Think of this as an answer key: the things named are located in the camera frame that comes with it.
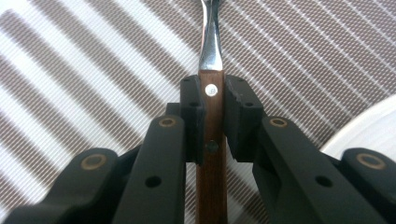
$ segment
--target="white object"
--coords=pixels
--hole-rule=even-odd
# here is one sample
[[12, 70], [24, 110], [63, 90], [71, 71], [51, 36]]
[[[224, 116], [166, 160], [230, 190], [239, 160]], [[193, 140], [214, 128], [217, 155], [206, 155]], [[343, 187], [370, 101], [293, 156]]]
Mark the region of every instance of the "white object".
[[375, 150], [396, 161], [396, 95], [358, 115], [321, 151], [340, 160], [344, 151], [352, 147]]

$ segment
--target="wooden handle scale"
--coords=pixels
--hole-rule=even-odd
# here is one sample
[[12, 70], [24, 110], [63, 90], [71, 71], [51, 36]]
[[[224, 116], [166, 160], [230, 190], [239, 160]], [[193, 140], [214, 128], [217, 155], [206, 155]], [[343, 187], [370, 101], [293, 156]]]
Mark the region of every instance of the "wooden handle scale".
[[224, 110], [224, 71], [200, 70], [205, 96], [204, 164], [196, 172], [196, 223], [227, 223]]

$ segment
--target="metal rivet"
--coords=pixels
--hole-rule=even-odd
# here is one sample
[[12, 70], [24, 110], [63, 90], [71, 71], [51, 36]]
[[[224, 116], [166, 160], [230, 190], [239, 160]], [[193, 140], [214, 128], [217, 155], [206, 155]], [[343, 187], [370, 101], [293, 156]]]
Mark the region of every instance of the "metal rivet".
[[164, 118], [160, 120], [160, 125], [164, 128], [169, 128], [172, 127], [176, 124], [176, 120], [175, 119], [171, 119], [171, 118]]
[[387, 166], [384, 161], [379, 159], [375, 155], [371, 155], [368, 153], [360, 153], [356, 156], [356, 159], [358, 162], [360, 162], [362, 165], [365, 165], [369, 168], [375, 169], [375, 170], [383, 170]]
[[219, 145], [216, 141], [210, 140], [208, 143], [206, 143], [206, 150], [208, 152], [215, 153], [219, 150]]
[[288, 123], [283, 119], [270, 119], [270, 123], [273, 126], [276, 126], [279, 128], [284, 128], [284, 127], [288, 126]]
[[212, 96], [215, 96], [216, 94], [218, 94], [218, 88], [213, 84], [209, 84], [205, 87], [205, 92], [206, 92], [206, 95], [212, 97]]
[[106, 161], [107, 157], [105, 155], [92, 154], [81, 162], [81, 168], [84, 170], [96, 170], [97, 168], [103, 166]]

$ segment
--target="striped mesh surface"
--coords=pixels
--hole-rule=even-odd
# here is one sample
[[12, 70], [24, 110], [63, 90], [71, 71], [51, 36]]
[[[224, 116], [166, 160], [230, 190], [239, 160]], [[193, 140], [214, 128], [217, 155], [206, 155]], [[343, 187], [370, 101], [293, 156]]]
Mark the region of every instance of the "striped mesh surface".
[[[196, 74], [198, 1], [0, 1], [0, 221], [37, 203], [78, 153], [119, 155]], [[393, 0], [223, 1], [227, 74], [243, 77], [269, 115], [321, 147], [396, 93]], [[228, 155], [230, 223], [266, 223], [251, 166]], [[188, 164], [186, 223], [194, 221]]]

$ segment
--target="wooden knife handle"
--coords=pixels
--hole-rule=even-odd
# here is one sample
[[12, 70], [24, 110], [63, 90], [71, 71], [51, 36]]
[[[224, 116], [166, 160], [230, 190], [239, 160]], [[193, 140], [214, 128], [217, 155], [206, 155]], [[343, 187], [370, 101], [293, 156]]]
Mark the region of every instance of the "wooden knife handle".
[[[226, 145], [222, 131], [224, 71], [200, 70], [198, 76], [205, 96], [206, 115], [204, 164], [197, 166], [196, 171], [195, 220], [197, 224], [227, 223]], [[216, 95], [206, 94], [209, 84], [216, 86]]]

